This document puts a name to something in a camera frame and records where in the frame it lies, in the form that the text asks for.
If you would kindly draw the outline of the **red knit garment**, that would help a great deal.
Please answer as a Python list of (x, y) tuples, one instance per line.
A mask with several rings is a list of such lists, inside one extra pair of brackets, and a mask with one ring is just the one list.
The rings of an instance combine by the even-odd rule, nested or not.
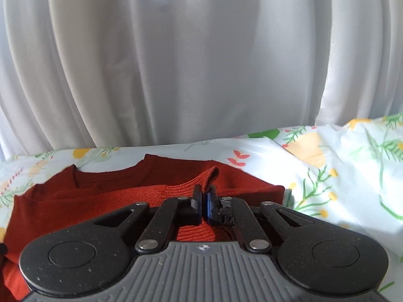
[(19, 301), (29, 289), (18, 261), (23, 248), (45, 234), (145, 201), (152, 207), (175, 196), (191, 196), (196, 185), (215, 186), (220, 196), (251, 206), (282, 203), (284, 188), (215, 161), (146, 155), (135, 166), (112, 172), (81, 172), (69, 166), (14, 199), (6, 229), (8, 252), (1, 257), (1, 301)]

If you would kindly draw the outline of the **floral light blue bedsheet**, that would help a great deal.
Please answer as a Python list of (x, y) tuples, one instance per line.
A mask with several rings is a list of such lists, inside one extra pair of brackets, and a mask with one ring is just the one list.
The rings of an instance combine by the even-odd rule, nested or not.
[(365, 233), (386, 249), (379, 292), (402, 300), (402, 115), (353, 119), (345, 126), (296, 126), (191, 144), (47, 151), (1, 163), (1, 232), (14, 199), (68, 166), (107, 172), (152, 154), (214, 160), (285, 188), (283, 204)]

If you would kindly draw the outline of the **white curtain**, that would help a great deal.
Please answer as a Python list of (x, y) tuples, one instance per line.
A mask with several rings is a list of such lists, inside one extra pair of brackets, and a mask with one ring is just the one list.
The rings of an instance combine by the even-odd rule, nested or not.
[(402, 111), (402, 0), (1, 0), (1, 159)]

